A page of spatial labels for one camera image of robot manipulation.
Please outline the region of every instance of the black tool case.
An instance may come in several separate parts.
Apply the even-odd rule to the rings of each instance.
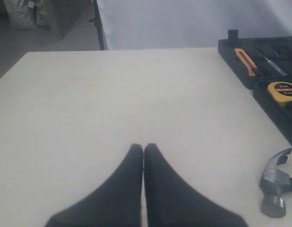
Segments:
[[[292,78],[258,81],[254,85],[253,97],[292,145],[292,106],[281,107],[267,90],[268,85],[276,81],[292,83]]]
[[[218,51],[243,85],[253,89],[254,84],[263,79],[285,79],[292,77],[292,36],[272,38],[242,38],[238,30],[228,30],[228,39],[218,42]],[[234,48],[243,49],[256,64],[260,75],[250,76],[245,64],[237,57]],[[277,64],[288,76],[283,76],[263,57]]]

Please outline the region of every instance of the tape measure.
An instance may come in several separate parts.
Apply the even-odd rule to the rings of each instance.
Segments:
[[[268,91],[281,107],[292,101],[292,83],[273,82],[269,84]]]

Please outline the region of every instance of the black pole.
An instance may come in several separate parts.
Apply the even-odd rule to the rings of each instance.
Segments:
[[[100,14],[98,10],[97,0],[93,0],[93,6],[94,6],[94,13],[95,13],[94,25],[97,28],[99,48],[101,51],[104,51],[105,44],[104,44],[104,36],[103,36],[103,31],[102,31],[102,20],[100,18]]]

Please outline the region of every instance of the hammer head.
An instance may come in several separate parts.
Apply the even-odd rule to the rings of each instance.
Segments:
[[[286,214],[286,204],[282,195],[292,192],[292,178],[277,168],[277,165],[287,161],[287,155],[292,151],[291,148],[273,156],[266,165],[260,179],[260,188],[265,197],[262,201],[261,211],[272,218],[282,218]]]

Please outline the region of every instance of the floor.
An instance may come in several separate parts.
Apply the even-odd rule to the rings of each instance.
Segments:
[[[57,41],[50,30],[12,30],[8,21],[0,21],[0,78],[27,52],[97,51],[97,31],[93,7],[83,13],[69,33]]]

